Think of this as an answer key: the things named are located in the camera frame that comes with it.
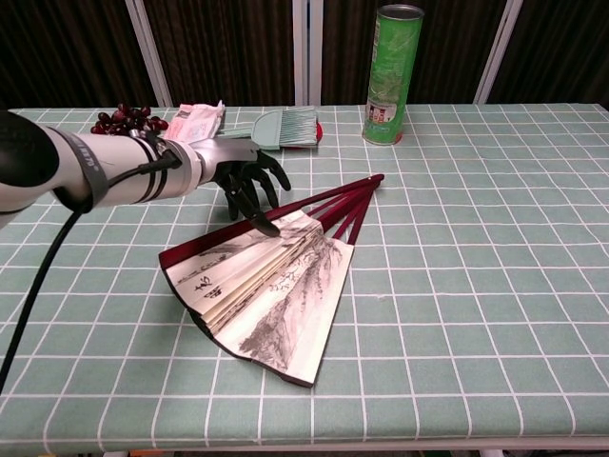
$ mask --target chip can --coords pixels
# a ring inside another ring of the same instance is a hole
[[[377,10],[363,138],[376,145],[400,141],[423,10],[387,5]]]

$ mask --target dark curtain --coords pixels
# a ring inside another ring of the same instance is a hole
[[[293,104],[291,3],[146,0],[173,104]]]
[[[0,24],[1,108],[156,104],[125,2],[9,0]]]
[[[471,103],[505,0],[326,0],[323,103],[365,103],[376,10],[396,3],[425,12],[408,103]]]
[[[527,0],[489,103],[609,106],[609,2]]]

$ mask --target green brush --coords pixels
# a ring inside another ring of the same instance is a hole
[[[261,149],[308,148],[317,145],[317,111],[313,107],[267,112],[252,127],[219,131],[217,137],[251,138]]]

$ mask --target grapes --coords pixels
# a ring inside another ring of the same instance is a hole
[[[104,124],[109,124],[111,119],[107,112],[100,112],[97,115],[97,118],[102,121]]]
[[[150,107],[135,108],[126,103],[119,103],[112,114],[100,112],[98,121],[90,132],[97,135],[127,136],[132,129],[147,130],[159,133],[169,128],[169,123],[159,116],[152,116]]]

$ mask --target green checkered tablecloth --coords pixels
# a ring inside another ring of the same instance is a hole
[[[363,107],[322,107],[319,148],[275,154],[282,203],[385,174],[315,388],[227,356],[170,293],[159,251],[229,223],[207,185],[97,209],[69,235],[0,397],[0,453],[609,437],[609,114],[407,111],[395,147],[363,141]],[[19,112],[72,131],[96,118]],[[0,353],[68,216],[46,195],[0,230]]]

